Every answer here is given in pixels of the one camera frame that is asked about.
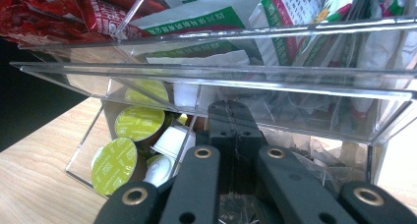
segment green packet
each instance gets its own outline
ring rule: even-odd
[[[248,28],[259,0],[197,0],[130,22],[159,36],[202,30]]]
[[[211,41],[201,44],[190,44],[184,47],[172,46],[171,49],[142,53],[136,56],[140,61],[147,61],[147,58],[194,58],[208,57],[216,54],[225,54],[237,51],[239,48],[227,40]]]

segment clear acrylic box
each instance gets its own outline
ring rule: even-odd
[[[66,167],[66,172],[70,177],[93,190],[91,163],[94,155],[102,146],[117,138],[114,132],[115,118],[118,113],[129,106],[131,105],[102,101],[102,107],[98,110],[89,130]],[[194,123],[195,121],[192,121],[190,128],[194,127]],[[288,133],[261,125],[259,125],[259,128],[269,145],[279,145],[292,149],[298,154],[297,157],[306,168],[324,186],[333,191],[338,191],[340,186],[348,181],[373,179],[375,176],[374,170],[378,168],[381,162],[380,157],[376,157],[372,164],[367,164],[370,147],[365,144]],[[181,154],[176,158],[176,169],[179,169],[178,159],[180,156]]]
[[[128,15],[122,26],[131,18]],[[360,162],[365,166],[360,174],[365,176],[359,177],[369,181],[378,173],[373,168],[378,170],[384,145],[417,118],[416,16],[141,39],[124,39],[122,30],[119,27],[114,41],[26,46],[40,59],[46,54],[56,62],[13,64],[23,72],[102,99],[103,107],[136,104],[206,117],[208,106],[217,100],[239,101],[272,137],[303,135],[309,144],[312,137],[337,140],[337,148],[329,147],[334,154],[339,151],[336,156],[349,147],[354,150],[355,144],[368,146],[359,158],[367,160]],[[362,41],[375,34],[397,36],[381,68],[369,67],[378,61],[378,54],[360,58]],[[283,38],[315,38],[324,44],[312,59],[300,53],[302,58],[292,65],[268,64],[260,46]],[[167,97],[141,84],[145,81],[162,84]],[[130,97],[128,92],[147,100]],[[101,111],[67,167],[69,174],[87,185],[93,154],[114,139],[110,125]],[[379,152],[373,161],[374,150]]]

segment brass ring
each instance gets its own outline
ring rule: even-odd
[[[285,157],[285,152],[279,148],[270,148],[268,149],[268,155],[273,158],[283,158]]]
[[[198,158],[208,158],[211,156],[211,150],[208,148],[199,148],[194,151],[194,155]]]
[[[141,196],[134,197],[134,198],[129,197],[129,195],[134,192],[141,193]],[[147,199],[147,197],[148,197],[148,191],[145,188],[142,188],[142,187],[131,188],[123,194],[122,201],[124,204],[132,206],[132,205],[137,205],[143,202],[145,199]]]
[[[368,197],[364,196],[363,193],[370,194],[375,199],[369,199]],[[380,196],[380,194],[367,188],[356,188],[355,190],[353,190],[353,194],[355,194],[355,196],[359,198],[359,200],[366,202],[372,206],[382,206],[384,204],[384,199]]]

